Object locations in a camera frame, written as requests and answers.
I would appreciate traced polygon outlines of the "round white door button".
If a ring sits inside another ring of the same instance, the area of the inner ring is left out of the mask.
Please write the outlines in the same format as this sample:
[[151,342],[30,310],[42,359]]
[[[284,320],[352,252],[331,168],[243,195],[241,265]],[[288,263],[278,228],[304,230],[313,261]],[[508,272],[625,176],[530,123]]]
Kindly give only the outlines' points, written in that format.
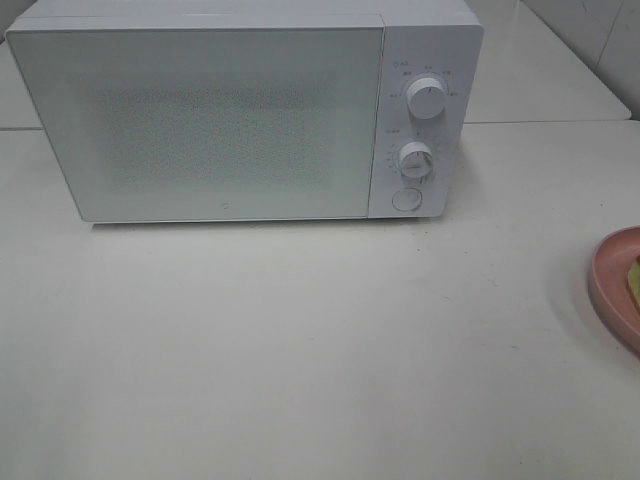
[[403,188],[392,197],[393,207],[401,212],[410,212],[418,209],[422,204],[422,193],[415,188]]

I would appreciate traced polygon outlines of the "white microwave door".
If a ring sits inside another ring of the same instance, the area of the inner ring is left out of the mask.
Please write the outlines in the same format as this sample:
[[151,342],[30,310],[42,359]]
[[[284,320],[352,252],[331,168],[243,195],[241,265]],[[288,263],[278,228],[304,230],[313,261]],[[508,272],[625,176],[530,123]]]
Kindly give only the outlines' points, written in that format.
[[382,32],[14,32],[82,219],[363,217]]

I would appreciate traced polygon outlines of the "pink round plate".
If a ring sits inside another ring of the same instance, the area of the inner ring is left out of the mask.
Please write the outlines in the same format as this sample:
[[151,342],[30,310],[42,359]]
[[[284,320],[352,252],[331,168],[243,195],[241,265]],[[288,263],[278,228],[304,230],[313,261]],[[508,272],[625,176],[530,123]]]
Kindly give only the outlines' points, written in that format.
[[638,266],[639,227],[615,231],[596,246],[588,270],[588,294],[601,322],[639,357],[639,301],[628,274]]

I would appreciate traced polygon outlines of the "sandwich with lettuce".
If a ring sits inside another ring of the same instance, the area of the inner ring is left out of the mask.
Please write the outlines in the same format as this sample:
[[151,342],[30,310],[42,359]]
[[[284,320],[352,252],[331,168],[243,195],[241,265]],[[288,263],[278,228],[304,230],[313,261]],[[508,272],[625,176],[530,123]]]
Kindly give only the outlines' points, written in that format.
[[637,256],[627,272],[627,288],[634,306],[640,309],[640,257]]

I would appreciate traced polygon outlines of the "white lower timer knob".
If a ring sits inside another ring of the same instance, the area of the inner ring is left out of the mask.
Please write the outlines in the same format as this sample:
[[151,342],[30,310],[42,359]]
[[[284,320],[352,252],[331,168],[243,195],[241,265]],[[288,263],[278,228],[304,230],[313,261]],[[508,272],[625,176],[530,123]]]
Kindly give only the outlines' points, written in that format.
[[431,149],[418,141],[405,144],[398,152],[397,167],[400,174],[409,179],[428,177],[433,170]]

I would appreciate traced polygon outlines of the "white upper power knob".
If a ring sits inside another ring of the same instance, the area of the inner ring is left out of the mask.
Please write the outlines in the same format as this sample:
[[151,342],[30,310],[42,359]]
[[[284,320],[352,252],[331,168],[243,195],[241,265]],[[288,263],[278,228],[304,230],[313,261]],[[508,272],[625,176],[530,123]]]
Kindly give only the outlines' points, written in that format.
[[408,84],[405,97],[411,115],[419,120],[428,120],[443,112],[448,90],[440,77],[423,75]]

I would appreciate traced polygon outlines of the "white microwave oven body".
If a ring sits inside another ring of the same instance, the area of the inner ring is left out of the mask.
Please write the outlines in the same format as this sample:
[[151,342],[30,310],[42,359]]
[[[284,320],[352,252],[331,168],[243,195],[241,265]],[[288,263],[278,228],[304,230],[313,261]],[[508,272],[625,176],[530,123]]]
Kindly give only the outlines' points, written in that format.
[[91,223],[437,217],[462,1],[38,1],[5,37]]

